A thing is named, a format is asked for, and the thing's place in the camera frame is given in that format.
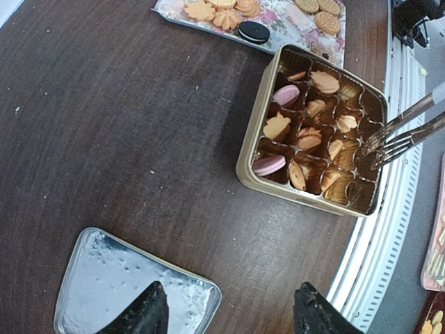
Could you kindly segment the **front aluminium rail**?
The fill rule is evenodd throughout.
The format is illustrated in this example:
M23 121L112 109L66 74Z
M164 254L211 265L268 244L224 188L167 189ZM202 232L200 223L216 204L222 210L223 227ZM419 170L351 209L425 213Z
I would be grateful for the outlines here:
M389 39L384 94L389 120L425 95L425 77L414 51ZM419 180L422 147L381 170L376 211L358 218L327 300L356 328L367 332L387 291L403 246Z

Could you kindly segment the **pink side tray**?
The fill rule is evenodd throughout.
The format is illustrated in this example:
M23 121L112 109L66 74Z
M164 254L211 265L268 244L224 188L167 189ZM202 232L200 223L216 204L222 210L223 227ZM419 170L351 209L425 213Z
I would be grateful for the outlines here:
M444 214L437 217L421 272L421 284L426 290L444 291Z

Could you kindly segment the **round golden biscuit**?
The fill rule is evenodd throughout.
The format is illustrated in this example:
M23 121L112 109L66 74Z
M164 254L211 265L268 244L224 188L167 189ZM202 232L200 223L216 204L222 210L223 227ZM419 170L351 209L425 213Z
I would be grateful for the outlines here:
M323 32L330 35L337 35L340 32L339 20L334 15L321 11L316 13L314 17L317 27Z
M319 11L317 0L294 0L294 4L303 12L314 15Z

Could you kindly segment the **floral cookie tray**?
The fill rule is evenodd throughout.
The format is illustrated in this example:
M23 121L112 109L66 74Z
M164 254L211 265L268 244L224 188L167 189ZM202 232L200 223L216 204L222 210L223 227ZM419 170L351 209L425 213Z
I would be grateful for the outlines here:
M221 35L274 54L283 45L297 45L343 67L346 43L346 7L341 1L317 1L319 12L334 15L337 35L320 30L315 14L299 9L293 1L157 1L154 11L165 20ZM238 34L241 22L252 21L270 31L268 42L257 45Z

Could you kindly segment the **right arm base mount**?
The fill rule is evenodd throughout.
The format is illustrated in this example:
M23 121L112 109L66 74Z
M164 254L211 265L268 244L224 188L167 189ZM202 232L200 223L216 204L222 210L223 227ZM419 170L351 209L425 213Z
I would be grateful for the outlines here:
M413 49L415 44L429 47L426 22L444 17L444 1L395 0L391 1L392 32L400 42Z

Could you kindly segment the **gold cookie tin box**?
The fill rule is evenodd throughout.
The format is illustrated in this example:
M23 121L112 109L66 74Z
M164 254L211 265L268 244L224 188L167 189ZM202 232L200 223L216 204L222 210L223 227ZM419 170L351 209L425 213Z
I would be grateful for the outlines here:
M369 216L381 173L362 148L387 120L385 96L294 45L264 71L236 165L253 190L334 214Z

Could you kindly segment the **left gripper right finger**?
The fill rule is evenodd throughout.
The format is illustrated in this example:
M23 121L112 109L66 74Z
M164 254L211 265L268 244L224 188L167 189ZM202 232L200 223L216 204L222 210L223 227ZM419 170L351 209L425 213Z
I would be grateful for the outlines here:
M294 333L362 333L345 319L309 282L301 284L300 288L294 293L293 316Z

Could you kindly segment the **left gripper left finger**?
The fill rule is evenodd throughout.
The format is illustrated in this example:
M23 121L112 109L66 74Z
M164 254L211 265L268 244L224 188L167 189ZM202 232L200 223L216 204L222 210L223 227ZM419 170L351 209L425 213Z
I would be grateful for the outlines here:
M98 333L167 333L168 321L167 294L154 281Z

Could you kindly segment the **silver tin lid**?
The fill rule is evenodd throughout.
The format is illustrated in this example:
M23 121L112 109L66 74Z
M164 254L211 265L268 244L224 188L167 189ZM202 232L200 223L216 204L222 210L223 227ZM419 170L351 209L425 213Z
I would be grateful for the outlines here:
M168 332L205 333L223 297L217 284L104 230L86 228L63 277L54 330L96 333L155 281L166 294Z

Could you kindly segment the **black sandwich cookie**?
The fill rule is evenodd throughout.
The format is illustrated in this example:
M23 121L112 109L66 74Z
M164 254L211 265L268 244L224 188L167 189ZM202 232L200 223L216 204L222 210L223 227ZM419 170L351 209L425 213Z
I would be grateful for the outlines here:
M262 45L270 38L269 29L258 22L244 21L238 26L238 34L248 42Z

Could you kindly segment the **pink round cookie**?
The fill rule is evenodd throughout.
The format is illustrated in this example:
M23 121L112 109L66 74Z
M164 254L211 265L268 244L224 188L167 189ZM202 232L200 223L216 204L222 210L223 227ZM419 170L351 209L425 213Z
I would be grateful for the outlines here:
M282 155L277 155L274 157L266 157L259 159L252 165L252 171L255 175L259 177L270 175L286 164L286 159Z
M291 106L300 96L300 89L295 85L287 85L273 94L273 101L277 102L281 107Z

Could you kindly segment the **flower shaped cookie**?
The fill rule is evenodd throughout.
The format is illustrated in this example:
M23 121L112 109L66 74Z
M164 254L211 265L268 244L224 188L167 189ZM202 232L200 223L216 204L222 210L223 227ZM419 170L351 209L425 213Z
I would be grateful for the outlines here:
M280 112L276 116L267 119L264 125L264 136L272 141L281 143L290 131L291 119Z

